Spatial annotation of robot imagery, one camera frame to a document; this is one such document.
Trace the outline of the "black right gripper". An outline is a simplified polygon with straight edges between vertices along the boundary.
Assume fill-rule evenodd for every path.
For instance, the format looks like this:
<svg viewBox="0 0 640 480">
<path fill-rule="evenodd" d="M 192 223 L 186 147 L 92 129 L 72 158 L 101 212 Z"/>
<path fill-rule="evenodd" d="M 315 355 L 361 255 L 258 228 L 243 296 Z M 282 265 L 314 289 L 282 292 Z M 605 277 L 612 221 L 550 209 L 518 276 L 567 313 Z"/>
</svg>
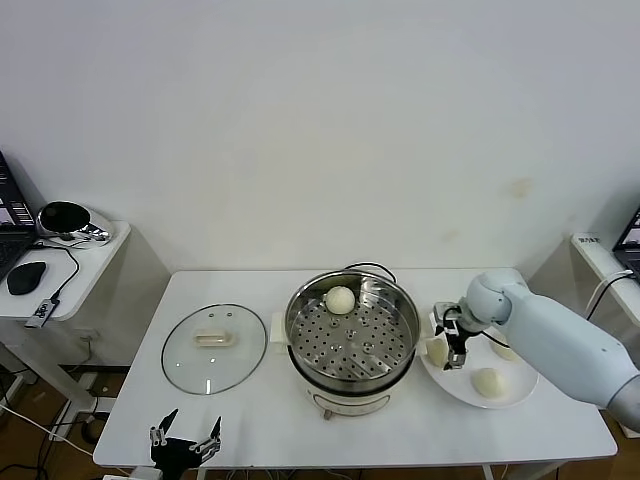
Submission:
<svg viewBox="0 0 640 480">
<path fill-rule="evenodd" d="M 438 324 L 436 326 L 435 335 L 438 336 L 440 334 L 445 335 L 449 346 L 449 352 L 443 370 L 461 369 L 466 361 L 466 342 L 473 336 L 473 333 L 459 326 L 457 322 L 451 322 L 445 323 L 444 325 Z"/>
</svg>

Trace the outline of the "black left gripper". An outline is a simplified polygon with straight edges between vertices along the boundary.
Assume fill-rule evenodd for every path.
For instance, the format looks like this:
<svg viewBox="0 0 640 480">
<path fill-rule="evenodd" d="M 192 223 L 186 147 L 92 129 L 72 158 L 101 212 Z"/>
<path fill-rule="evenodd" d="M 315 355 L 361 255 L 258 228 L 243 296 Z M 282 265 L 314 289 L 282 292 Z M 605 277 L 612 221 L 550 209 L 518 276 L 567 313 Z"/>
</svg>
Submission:
<svg viewBox="0 0 640 480">
<path fill-rule="evenodd" d="M 200 453 L 217 453 L 221 446 L 221 417 L 218 417 L 209 437 L 199 443 L 177 438 L 167 438 L 179 409 L 174 409 L 165 416 L 158 426 L 149 430 L 151 441 L 151 460 L 159 470 L 188 470 L 199 467 L 202 463 Z"/>
</svg>

